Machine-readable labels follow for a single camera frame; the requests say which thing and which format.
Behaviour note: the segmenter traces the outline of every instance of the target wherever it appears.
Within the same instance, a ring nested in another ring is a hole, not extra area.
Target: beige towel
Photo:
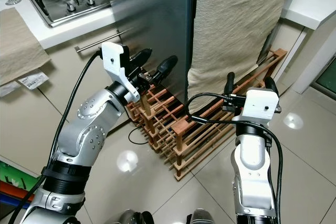
[[[15,8],[0,12],[0,84],[41,67],[50,57]]]
[[[197,0],[188,98],[200,92],[223,93],[229,72],[235,72],[237,81],[253,68],[284,1]],[[196,99],[190,111],[210,99]]]

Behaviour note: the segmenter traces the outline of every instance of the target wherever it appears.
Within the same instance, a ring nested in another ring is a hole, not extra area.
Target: cabinet handle
[[[128,31],[128,30],[126,30],[126,31],[121,31],[120,33],[114,34],[114,35],[112,35],[112,36],[110,36],[110,37],[107,37],[107,38],[102,39],[102,40],[100,40],[100,41],[97,41],[97,42],[95,42],[95,43],[89,44],[89,45],[87,45],[86,47],[82,47],[82,48],[75,47],[75,50],[76,50],[77,53],[82,52],[82,51],[84,51],[84,50],[86,50],[86,49],[89,49],[89,48],[94,47],[94,46],[96,46],[96,45],[98,45],[98,44],[101,44],[101,43],[103,43],[103,42],[105,42],[105,41],[107,41],[107,40],[116,38],[116,37],[118,37],[119,35],[122,35],[122,34],[126,33],[127,31]]]

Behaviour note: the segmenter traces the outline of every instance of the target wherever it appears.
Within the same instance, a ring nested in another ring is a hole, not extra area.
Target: floor tile
[[[207,156],[203,161],[201,161],[194,169],[192,169],[193,174],[197,174],[210,160],[212,160],[222,149],[224,149],[231,141],[236,138],[236,134],[232,135],[228,140],[226,140],[220,147],[215,149],[209,156]]]
[[[316,89],[312,87],[309,87],[304,92],[303,95],[304,97],[317,103],[318,105],[322,106],[324,109],[336,115],[336,102],[332,98],[326,96],[325,94],[322,94],[321,92],[317,91]]]
[[[195,175],[232,219],[235,218],[234,172],[230,155],[234,148],[234,142],[231,142]],[[271,165],[275,174],[278,158],[276,148],[272,149]],[[282,223],[319,223],[336,196],[336,187],[286,148],[283,148],[283,154]]]
[[[84,206],[77,212],[76,218],[81,224],[92,224],[85,205],[86,204],[84,204]]]
[[[334,224],[336,220],[336,200],[331,205],[321,224]]]
[[[185,224],[186,216],[197,208],[207,210],[218,224],[233,223],[196,178],[192,178],[154,215],[159,224]]]
[[[280,142],[336,185],[336,115],[303,94],[274,117],[270,129]]]
[[[86,206],[93,224],[104,223],[126,209],[155,212],[191,177],[177,182],[150,147],[129,142],[131,124],[109,136],[86,186]],[[143,142],[140,131],[133,141]]]

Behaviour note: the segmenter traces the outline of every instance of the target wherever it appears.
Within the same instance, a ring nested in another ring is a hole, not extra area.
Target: white paper
[[[39,69],[35,69],[28,73],[26,77],[18,79],[28,89],[33,90],[47,81],[49,78]]]
[[[5,95],[8,95],[9,93],[13,92],[14,90],[20,87],[21,85],[17,83],[16,81],[9,82],[0,87],[0,97],[4,97]]]

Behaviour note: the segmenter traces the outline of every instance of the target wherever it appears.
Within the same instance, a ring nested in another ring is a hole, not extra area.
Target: white countertop
[[[115,21],[112,9],[108,8],[64,25],[50,28],[44,23],[30,0],[22,0],[15,6],[6,6],[5,2],[6,0],[0,0],[0,10],[15,7],[44,49]],[[285,18],[315,30],[335,13],[336,0],[293,0]]]
[[[16,8],[44,49],[114,23],[112,8],[107,8],[64,25],[50,28],[45,24],[30,0],[22,0],[14,6],[5,5],[6,1],[0,0],[0,10]]]
[[[336,0],[293,0],[285,18],[315,30],[334,14]]]

